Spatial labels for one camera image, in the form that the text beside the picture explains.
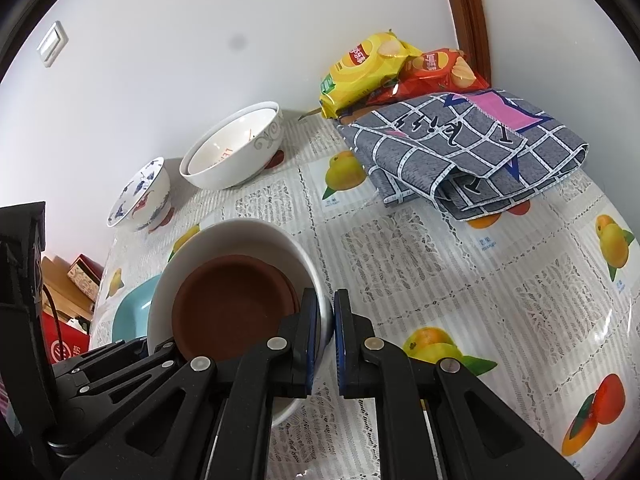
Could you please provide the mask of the brown wooden bowl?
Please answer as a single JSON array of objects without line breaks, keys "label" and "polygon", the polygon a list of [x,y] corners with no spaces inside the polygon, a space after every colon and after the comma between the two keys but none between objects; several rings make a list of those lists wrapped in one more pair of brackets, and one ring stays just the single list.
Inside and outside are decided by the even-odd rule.
[{"label": "brown wooden bowl", "polygon": [[171,310],[172,336],[186,359],[222,362],[276,336],[287,316],[262,260],[222,256],[199,266],[180,286]]},{"label": "brown wooden bowl", "polygon": [[276,266],[265,262],[269,283],[274,287],[276,303],[284,315],[297,313],[300,309],[299,298],[291,280]]}]

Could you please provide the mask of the red paper bag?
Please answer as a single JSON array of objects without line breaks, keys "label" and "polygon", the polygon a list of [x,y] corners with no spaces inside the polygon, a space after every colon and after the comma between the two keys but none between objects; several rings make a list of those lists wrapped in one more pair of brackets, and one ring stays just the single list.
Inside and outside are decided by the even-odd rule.
[{"label": "red paper bag", "polygon": [[47,312],[42,315],[42,329],[47,358],[51,364],[80,356],[88,351],[89,336]]}]

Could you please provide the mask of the light blue square plate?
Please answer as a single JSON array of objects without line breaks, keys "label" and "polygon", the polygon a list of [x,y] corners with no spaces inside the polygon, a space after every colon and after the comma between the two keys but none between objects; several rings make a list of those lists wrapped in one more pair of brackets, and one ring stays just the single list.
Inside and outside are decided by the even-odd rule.
[{"label": "light blue square plate", "polygon": [[149,278],[130,290],[120,302],[112,325],[112,341],[130,341],[145,337],[153,295],[160,275]]}]

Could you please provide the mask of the patterned cardboard box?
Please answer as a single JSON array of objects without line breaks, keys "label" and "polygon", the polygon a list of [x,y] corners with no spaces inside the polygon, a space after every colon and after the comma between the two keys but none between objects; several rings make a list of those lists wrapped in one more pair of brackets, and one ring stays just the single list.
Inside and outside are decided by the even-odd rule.
[{"label": "patterned cardboard box", "polygon": [[102,281],[103,268],[83,254],[68,267],[67,277],[92,302],[96,302]]}]

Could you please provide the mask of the fruit print plastic tablecloth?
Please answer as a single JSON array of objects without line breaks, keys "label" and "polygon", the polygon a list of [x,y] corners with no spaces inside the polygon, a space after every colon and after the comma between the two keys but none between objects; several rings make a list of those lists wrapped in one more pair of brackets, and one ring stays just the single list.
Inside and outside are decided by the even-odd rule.
[{"label": "fruit print plastic tablecloth", "polygon": [[387,207],[370,183],[324,198],[326,168],[344,142],[318,117],[287,125],[282,148],[280,166],[221,192],[194,188],[168,165],[174,218],[153,233],[115,234],[93,347],[111,340],[120,302],[164,270],[188,229],[258,218],[289,232],[324,291],[347,289],[383,338],[401,344],[419,327],[439,327],[463,353],[494,361],[485,384],[554,446],[586,397],[618,376],[620,417],[570,461],[584,477],[604,479],[638,453],[639,248],[630,246],[623,269],[608,270],[596,222],[616,209],[590,177],[576,171],[526,214],[475,229],[425,200]]}]

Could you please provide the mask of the large white ceramic bowl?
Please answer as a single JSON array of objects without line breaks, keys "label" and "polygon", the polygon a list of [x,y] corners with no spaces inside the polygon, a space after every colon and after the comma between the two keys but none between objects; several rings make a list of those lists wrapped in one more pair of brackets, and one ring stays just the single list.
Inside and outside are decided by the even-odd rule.
[{"label": "large white ceramic bowl", "polygon": [[258,137],[254,141],[245,145],[244,148],[240,148],[213,167],[209,167],[197,174],[186,173],[186,165],[188,164],[189,159],[205,141],[206,136],[216,127],[222,126],[226,119],[237,113],[235,112],[210,128],[204,136],[201,137],[201,139],[198,139],[192,145],[192,148],[186,152],[180,162],[180,174],[197,188],[209,191],[220,191],[225,188],[232,188],[232,186],[250,180],[251,178],[254,178],[256,174],[259,174],[263,169],[265,169],[282,144],[284,130],[283,116],[280,111],[279,104],[272,101],[266,101],[250,106],[258,107],[261,105],[274,107],[277,111],[277,116],[272,122],[270,122],[269,126],[265,128],[265,130],[262,130],[262,132],[258,134]]}]

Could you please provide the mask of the blue white porcelain bowl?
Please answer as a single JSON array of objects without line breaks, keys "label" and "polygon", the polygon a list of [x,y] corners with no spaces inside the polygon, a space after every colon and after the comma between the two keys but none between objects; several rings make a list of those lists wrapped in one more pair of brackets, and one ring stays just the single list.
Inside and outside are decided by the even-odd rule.
[{"label": "blue white porcelain bowl", "polygon": [[170,208],[170,177],[165,159],[157,157],[139,169],[120,191],[106,225],[132,232],[153,231]]}]

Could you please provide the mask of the grey checkered folded cloth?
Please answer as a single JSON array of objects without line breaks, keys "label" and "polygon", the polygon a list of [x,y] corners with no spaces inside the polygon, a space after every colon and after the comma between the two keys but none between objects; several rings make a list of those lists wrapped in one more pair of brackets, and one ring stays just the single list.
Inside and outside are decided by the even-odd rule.
[{"label": "grey checkered folded cloth", "polygon": [[336,128],[385,205],[424,198],[459,221],[526,202],[588,153],[573,130],[501,89],[426,94]]}]

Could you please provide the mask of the lemon rabbit print bowl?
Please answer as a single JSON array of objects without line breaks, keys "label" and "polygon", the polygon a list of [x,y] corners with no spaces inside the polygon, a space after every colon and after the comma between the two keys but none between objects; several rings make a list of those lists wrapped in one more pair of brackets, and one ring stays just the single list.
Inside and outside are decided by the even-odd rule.
[{"label": "lemon rabbit print bowl", "polygon": [[219,164],[254,141],[277,116],[274,107],[261,105],[240,110],[206,136],[186,165],[187,174],[197,174]]}]

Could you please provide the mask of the yellow chips bag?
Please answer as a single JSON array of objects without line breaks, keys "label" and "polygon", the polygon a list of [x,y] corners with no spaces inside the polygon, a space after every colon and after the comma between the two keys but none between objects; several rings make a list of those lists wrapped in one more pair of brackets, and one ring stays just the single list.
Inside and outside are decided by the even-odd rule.
[{"label": "yellow chips bag", "polygon": [[344,108],[362,100],[394,79],[407,62],[422,51],[401,41],[393,32],[378,32],[349,50],[329,69],[320,84],[324,118],[337,118]]}]

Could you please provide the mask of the red chips bag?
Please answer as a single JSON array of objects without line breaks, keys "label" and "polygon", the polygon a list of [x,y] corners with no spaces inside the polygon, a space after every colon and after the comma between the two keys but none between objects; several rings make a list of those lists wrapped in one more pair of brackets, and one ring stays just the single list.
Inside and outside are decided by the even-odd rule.
[{"label": "red chips bag", "polygon": [[486,90],[488,82],[466,62],[463,51],[438,49],[408,58],[399,74],[367,98],[367,105],[405,101],[437,92]]}]

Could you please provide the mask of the white wall switch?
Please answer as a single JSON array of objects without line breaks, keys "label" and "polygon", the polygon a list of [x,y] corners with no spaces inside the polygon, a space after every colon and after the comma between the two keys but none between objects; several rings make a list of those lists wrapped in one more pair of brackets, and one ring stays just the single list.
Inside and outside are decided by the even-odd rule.
[{"label": "white wall switch", "polygon": [[37,47],[37,53],[43,66],[50,67],[67,43],[68,37],[62,23],[55,21]]}]

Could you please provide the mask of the brown wooden door frame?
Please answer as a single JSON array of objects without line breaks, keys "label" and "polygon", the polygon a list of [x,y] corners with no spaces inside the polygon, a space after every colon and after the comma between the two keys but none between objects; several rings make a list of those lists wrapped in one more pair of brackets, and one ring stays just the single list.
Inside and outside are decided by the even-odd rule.
[{"label": "brown wooden door frame", "polygon": [[482,0],[449,0],[459,48],[468,62],[491,82],[491,60]]}]

